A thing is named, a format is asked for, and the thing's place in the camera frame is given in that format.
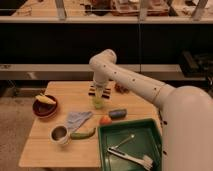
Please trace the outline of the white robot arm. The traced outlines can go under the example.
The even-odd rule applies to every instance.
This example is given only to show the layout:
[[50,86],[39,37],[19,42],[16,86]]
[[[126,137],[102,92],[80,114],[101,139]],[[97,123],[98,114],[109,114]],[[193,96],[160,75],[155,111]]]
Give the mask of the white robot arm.
[[104,88],[114,80],[160,109],[162,171],[213,171],[213,98],[198,87],[175,88],[116,61],[111,49],[90,58],[93,85]]

